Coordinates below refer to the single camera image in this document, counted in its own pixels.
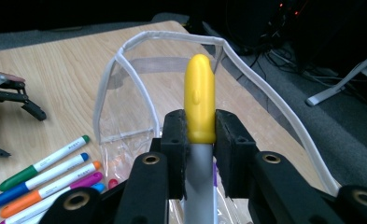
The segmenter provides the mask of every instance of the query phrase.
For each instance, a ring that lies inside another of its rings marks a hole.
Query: blue marker
[[[80,165],[81,163],[86,161],[88,157],[89,156],[87,153],[81,153],[80,155],[77,155],[69,161],[61,163],[60,165],[48,170],[42,175],[38,175],[26,182],[20,183],[19,185],[6,190],[5,192],[0,194],[0,206],[21,197],[23,194],[29,192],[31,189],[35,189],[38,186],[51,180],[52,178],[71,170],[77,165]]]

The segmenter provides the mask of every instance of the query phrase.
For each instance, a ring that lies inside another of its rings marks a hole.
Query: gray floor
[[[115,22],[88,25],[65,31],[25,31],[0,34],[0,49],[11,49],[63,38],[95,34],[156,21],[186,22],[187,16],[162,13],[149,22]],[[242,57],[253,64],[255,57]],[[342,185],[367,187],[367,104],[357,97],[339,93],[320,105],[310,107],[305,99],[325,86],[302,75],[283,72],[264,55],[252,69],[262,76],[290,105],[311,134],[334,178]]]

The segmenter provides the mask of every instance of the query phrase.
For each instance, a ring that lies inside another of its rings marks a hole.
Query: table surface
[[[179,23],[165,21],[0,50],[0,71],[24,77],[29,99],[48,116],[38,121],[21,109],[19,103],[0,104],[0,148],[11,154],[9,158],[0,158],[0,183],[84,134],[91,138],[90,143],[62,161],[87,152],[90,161],[102,162],[92,128],[98,83],[117,49],[132,36],[146,30],[186,33]],[[313,187],[323,189],[304,149],[240,84],[231,77],[225,78],[228,80],[223,85],[226,92],[240,92],[237,97],[241,103],[232,105],[235,108],[231,111],[247,127],[259,149],[281,153]]]

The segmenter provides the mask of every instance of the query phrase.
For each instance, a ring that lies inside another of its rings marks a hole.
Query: green marker
[[[6,191],[11,189],[12,187],[29,180],[30,178],[34,177],[42,170],[46,169],[47,167],[51,166],[56,161],[60,160],[61,158],[67,156],[68,154],[72,153],[73,151],[83,147],[90,141],[90,137],[88,135],[83,135],[80,138],[76,139],[69,145],[59,149],[58,151],[52,153],[47,158],[28,166],[26,169],[20,171],[19,173],[15,174],[14,176],[10,177],[9,179],[3,181],[0,184],[0,190]]]

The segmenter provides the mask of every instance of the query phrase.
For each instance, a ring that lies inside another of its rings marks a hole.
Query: marker
[[[70,189],[76,189],[80,187],[92,187],[97,189],[99,192],[102,192],[105,188],[105,185],[102,183],[98,183],[102,179],[103,175],[100,172],[95,172],[92,175],[88,175],[67,188],[61,189],[60,191],[52,194],[45,200],[42,200],[39,203],[35,203],[34,205],[20,211],[12,217],[8,217],[3,220],[0,224],[12,224],[12,223],[22,223],[26,220],[32,220],[32,218],[36,217],[42,212],[46,212],[55,200],[58,199],[63,193],[69,191]]]
[[[99,192],[102,192],[105,189],[105,185],[102,184],[102,183],[96,183],[96,184],[92,185],[91,188],[97,189]],[[47,211],[48,210],[43,211],[43,212],[35,215],[34,217],[31,217],[28,220],[25,220],[25,221],[19,222],[19,223],[21,223],[21,224],[35,224],[35,223],[39,223],[40,220],[41,220],[41,218],[43,218],[43,216],[46,215]]]
[[[118,184],[119,184],[119,181],[117,179],[110,179],[109,182],[107,183],[107,188],[108,189],[113,189]]]
[[[190,142],[186,165],[186,223],[214,223],[213,143],[215,134],[215,75],[209,59],[194,55],[184,80],[184,110]]]
[[[14,199],[21,197],[23,194],[29,192],[31,189],[35,189],[38,186],[51,180],[52,178],[58,175],[61,175],[64,172],[69,171],[70,169],[72,169],[75,166],[80,165],[87,159],[88,159],[88,154],[81,153],[80,155],[77,155],[76,157],[70,159],[69,161],[66,161],[48,170],[44,174],[35,176],[34,178],[26,182],[20,183],[19,185],[6,190],[5,192],[0,194],[0,206],[5,205],[6,203],[9,203],[13,201]]]
[[[88,135],[83,135],[80,138],[76,139],[69,145],[59,149],[58,151],[52,153],[42,161],[39,161],[33,165],[28,166],[26,169],[20,171],[19,173],[15,174],[14,176],[10,177],[9,179],[5,180],[3,183],[0,184],[0,191],[6,191],[11,189],[12,187],[20,184],[23,181],[26,181],[35,175],[37,175],[42,170],[46,169],[47,167],[51,166],[56,161],[60,160],[61,158],[67,156],[71,152],[83,147],[90,141],[90,137]]]
[[[0,211],[0,217],[7,218],[11,217],[23,209],[40,202],[41,200],[49,197],[53,193],[57,192],[60,189],[68,186],[69,184],[79,180],[80,178],[89,175],[90,173],[96,171],[101,167],[101,163],[99,161],[94,161],[88,165],[81,167],[80,169],[76,170],[75,172],[64,176],[63,178],[49,184],[48,186],[32,191],[26,195],[23,195],[19,199],[13,201],[6,205]]]

